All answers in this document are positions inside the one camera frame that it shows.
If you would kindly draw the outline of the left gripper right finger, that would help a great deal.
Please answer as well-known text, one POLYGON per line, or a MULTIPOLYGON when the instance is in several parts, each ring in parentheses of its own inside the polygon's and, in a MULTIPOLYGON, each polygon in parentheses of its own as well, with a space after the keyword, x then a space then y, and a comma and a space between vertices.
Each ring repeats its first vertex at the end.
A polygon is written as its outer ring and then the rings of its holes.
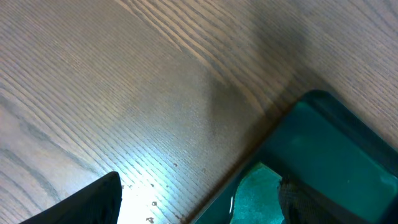
POLYGON ((367 223, 302 181, 284 176, 278 185, 278 201, 284 221, 296 224, 367 223))

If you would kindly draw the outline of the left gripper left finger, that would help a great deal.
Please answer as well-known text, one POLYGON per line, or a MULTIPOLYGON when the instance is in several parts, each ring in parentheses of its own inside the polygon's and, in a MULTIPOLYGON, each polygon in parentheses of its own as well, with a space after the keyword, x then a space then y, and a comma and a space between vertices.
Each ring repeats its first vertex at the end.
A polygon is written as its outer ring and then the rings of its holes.
POLYGON ((117 224, 121 202, 120 176, 112 171, 21 224, 117 224))

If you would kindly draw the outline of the green scrub sponge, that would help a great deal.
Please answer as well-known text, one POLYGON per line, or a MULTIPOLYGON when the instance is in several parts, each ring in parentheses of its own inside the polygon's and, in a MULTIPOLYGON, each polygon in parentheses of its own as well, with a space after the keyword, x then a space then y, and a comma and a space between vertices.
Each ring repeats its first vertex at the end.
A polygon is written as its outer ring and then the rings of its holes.
POLYGON ((281 177, 257 163, 238 185, 231 224, 281 224, 284 220, 279 201, 281 177))

